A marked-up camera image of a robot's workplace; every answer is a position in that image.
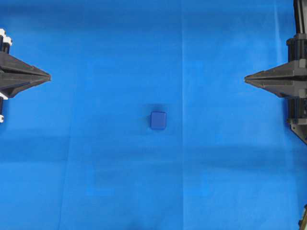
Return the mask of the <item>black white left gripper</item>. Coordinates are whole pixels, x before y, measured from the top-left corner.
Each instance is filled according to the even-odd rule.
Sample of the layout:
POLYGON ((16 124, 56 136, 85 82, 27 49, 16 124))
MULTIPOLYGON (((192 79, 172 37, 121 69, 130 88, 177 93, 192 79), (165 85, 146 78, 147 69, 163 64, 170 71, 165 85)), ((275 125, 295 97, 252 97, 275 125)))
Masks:
POLYGON ((12 39, 0 29, 0 122, 4 122, 3 103, 31 87, 51 81, 51 75, 9 54, 12 39))

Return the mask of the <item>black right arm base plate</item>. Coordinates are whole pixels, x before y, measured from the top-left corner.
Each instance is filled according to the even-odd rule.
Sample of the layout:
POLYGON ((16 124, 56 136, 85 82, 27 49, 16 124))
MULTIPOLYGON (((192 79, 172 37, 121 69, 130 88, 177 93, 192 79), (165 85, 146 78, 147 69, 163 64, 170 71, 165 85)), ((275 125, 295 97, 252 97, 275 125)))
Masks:
POLYGON ((297 135, 297 137, 307 143, 307 119, 306 118, 288 118, 287 123, 290 126, 291 131, 297 135))

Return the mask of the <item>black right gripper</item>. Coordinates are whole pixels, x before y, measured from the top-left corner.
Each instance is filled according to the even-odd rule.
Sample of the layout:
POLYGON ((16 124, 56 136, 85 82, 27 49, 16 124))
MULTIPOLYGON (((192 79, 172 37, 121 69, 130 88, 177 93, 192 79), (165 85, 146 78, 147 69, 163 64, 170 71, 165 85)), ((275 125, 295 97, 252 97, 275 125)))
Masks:
POLYGON ((288 63, 247 75, 245 83, 288 99, 288 123, 307 124, 307 35, 288 39, 288 63))

